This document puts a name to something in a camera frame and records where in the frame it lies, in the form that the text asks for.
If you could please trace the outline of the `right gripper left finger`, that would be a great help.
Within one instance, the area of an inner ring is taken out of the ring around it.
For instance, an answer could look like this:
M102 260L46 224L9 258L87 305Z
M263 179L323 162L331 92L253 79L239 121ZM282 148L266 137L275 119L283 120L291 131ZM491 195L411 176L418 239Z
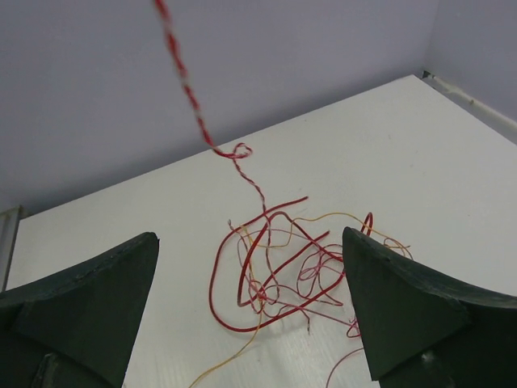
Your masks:
M121 387L158 262L139 234L1 294L3 387Z

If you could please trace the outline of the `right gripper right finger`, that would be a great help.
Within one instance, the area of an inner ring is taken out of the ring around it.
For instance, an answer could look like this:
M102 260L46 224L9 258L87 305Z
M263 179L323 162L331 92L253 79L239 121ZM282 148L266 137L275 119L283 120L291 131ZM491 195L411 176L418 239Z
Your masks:
M514 387L516 299L343 231L369 373L382 387Z

